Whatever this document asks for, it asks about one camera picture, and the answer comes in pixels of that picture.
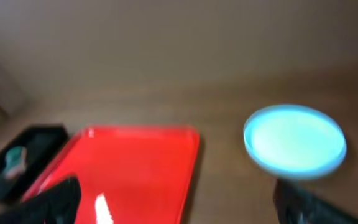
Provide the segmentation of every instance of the wooden table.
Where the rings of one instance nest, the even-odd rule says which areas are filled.
[[[278,223],[272,202],[276,178],[246,154],[246,119],[264,106],[296,103],[320,110],[341,126],[349,154],[329,177],[302,184],[358,216],[358,69],[298,74],[269,81],[163,82],[70,93],[24,111],[0,131],[8,141],[30,123],[189,124],[204,139],[192,202],[184,223]]]

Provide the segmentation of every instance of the black tray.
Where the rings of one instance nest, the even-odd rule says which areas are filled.
[[[68,140],[63,126],[31,126],[0,152],[0,202],[20,199]],[[15,146],[27,148],[26,171],[14,180],[5,180],[5,155]]]

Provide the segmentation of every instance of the wall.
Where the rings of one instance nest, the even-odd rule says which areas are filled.
[[[32,97],[352,61],[354,0],[0,0],[0,63]]]

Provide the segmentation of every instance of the glowing blue dish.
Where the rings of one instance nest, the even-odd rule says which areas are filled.
[[[324,113],[298,105],[256,111],[244,126],[250,157],[287,179],[316,179],[337,169],[346,155],[338,124]]]

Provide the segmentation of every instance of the red tray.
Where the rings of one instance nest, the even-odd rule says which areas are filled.
[[[82,194],[76,223],[179,224],[198,144],[191,128],[86,128],[23,199],[75,175]]]

